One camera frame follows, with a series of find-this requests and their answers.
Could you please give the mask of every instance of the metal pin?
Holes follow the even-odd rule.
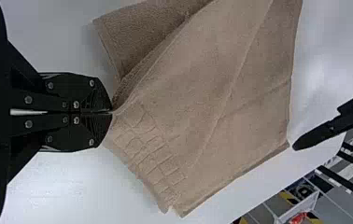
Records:
[[[48,83],[48,88],[49,88],[49,90],[54,89],[54,84],[52,82],[49,82]]]
[[[34,126],[34,124],[33,124],[33,122],[30,119],[25,121],[25,128],[26,129],[30,129],[30,128],[32,128],[32,126]]]
[[[74,124],[79,124],[79,123],[80,123],[80,118],[74,117]]]
[[[80,107],[80,103],[78,101],[74,102],[74,108],[78,109]]]
[[[46,138],[46,141],[47,141],[48,143],[51,143],[51,142],[52,142],[52,136],[48,136],[48,137]]]
[[[30,105],[32,103],[33,99],[31,96],[25,96],[24,102],[26,105]]]
[[[63,123],[67,123],[68,122],[68,117],[63,117]]]

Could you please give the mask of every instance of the white table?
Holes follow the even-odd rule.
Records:
[[[91,20],[138,0],[1,0],[10,41],[38,71],[96,76],[114,69]],[[353,97],[353,1],[305,0],[296,45],[289,140],[336,116]],[[103,148],[37,154],[8,185],[0,223],[227,224],[336,153],[343,136],[291,149],[238,178],[184,219],[164,215]]]

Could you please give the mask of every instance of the white tabletop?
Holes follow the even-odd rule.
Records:
[[[38,71],[99,77],[110,86],[114,69],[91,21],[138,1],[1,0],[1,6],[10,41]],[[304,1],[291,95],[291,142],[353,97],[353,1]],[[227,224],[325,162],[342,140],[300,153],[288,149],[183,219],[160,213],[143,185],[103,147],[39,153],[8,185],[0,223]]]

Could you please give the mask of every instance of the terry cloth towel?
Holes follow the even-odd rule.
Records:
[[[120,81],[104,145],[162,211],[186,216],[289,146],[301,7],[148,0],[94,21]]]

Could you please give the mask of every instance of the towel fold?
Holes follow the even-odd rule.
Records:
[[[302,0],[148,0],[94,21],[120,82],[110,148],[183,217],[286,149]]]

